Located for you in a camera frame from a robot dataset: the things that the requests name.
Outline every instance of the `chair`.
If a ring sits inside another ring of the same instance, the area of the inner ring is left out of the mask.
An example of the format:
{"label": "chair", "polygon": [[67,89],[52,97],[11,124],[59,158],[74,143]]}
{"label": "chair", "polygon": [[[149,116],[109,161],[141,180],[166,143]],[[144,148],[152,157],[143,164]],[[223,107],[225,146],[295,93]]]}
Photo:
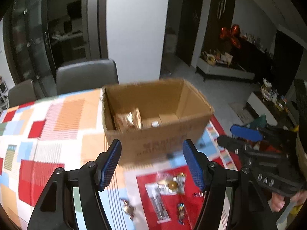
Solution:
{"label": "chair", "polygon": [[118,83],[116,64],[100,59],[61,66],[56,72],[57,94],[95,89]]}
{"label": "chair", "polygon": [[25,80],[9,90],[9,106],[14,107],[37,100],[33,80]]}

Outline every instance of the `screw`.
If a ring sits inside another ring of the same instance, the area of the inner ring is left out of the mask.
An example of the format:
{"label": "screw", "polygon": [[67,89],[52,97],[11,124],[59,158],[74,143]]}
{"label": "screw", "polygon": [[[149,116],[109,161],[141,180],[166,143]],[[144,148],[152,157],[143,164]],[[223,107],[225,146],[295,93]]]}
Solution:
{"label": "screw", "polygon": [[269,186],[272,187],[273,184],[274,184],[274,180],[272,179],[272,180],[270,181],[270,183],[269,183]]}
{"label": "screw", "polygon": [[248,174],[249,173],[249,168],[243,167],[242,171],[243,171],[243,173]]}
{"label": "screw", "polygon": [[212,168],[217,167],[217,163],[214,162],[214,161],[211,161],[209,164],[210,164],[210,166],[211,166]]}
{"label": "screw", "polygon": [[63,168],[59,167],[56,169],[56,174],[61,174],[63,172]]}
{"label": "screw", "polygon": [[94,161],[89,161],[86,165],[87,165],[89,168],[91,168],[91,167],[94,167],[94,166],[95,166],[95,162],[94,162]]}

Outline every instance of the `metal bolt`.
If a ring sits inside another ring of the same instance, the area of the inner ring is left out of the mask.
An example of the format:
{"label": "metal bolt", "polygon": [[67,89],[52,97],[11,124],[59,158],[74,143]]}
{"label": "metal bolt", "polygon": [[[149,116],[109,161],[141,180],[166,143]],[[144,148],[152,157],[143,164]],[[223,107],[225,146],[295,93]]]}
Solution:
{"label": "metal bolt", "polygon": [[270,181],[270,183],[269,183],[269,186],[272,187],[273,184],[274,184],[274,180],[272,179],[272,180]]}
{"label": "metal bolt", "polygon": [[63,168],[59,167],[56,169],[56,174],[61,174],[63,172]]}
{"label": "metal bolt", "polygon": [[243,167],[242,171],[243,171],[243,173],[248,174],[250,170],[247,167]]}
{"label": "metal bolt", "polygon": [[258,181],[261,181],[262,180],[262,174],[259,174],[258,175]]}
{"label": "metal bolt", "polygon": [[94,161],[89,161],[86,164],[89,168],[94,167],[95,166],[95,162]]}
{"label": "metal bolt", "polygon": [[217,167],[217,163],[214,162],[214,161],[211,161],[209,164],[210,164],[210,166],[211,166],[212,168]]}

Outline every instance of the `gold candy wrapper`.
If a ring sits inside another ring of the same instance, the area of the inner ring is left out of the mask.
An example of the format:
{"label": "gold candy wrapper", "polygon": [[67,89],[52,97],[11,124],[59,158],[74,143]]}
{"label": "gold candy wrapper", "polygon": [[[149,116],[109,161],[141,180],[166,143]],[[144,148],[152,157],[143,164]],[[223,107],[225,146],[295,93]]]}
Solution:
{"label": "gold candy wrapper", "polygon": [[130,113],[116,114],[114,121],[118,131],[126,131],[132,128],[139,130],[142,128],[141,114],[138,108]]}

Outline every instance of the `glass door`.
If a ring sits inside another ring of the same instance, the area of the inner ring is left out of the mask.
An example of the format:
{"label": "glass door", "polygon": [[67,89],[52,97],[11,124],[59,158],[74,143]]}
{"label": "glass door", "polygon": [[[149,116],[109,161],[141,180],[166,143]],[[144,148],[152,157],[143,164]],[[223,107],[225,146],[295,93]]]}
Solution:
{"label": "glass door", "polygon": [[40,97],[56,95],[42,28],[42,0],[15,0],[12,36],[17,64],[25,80],[32,79]]}

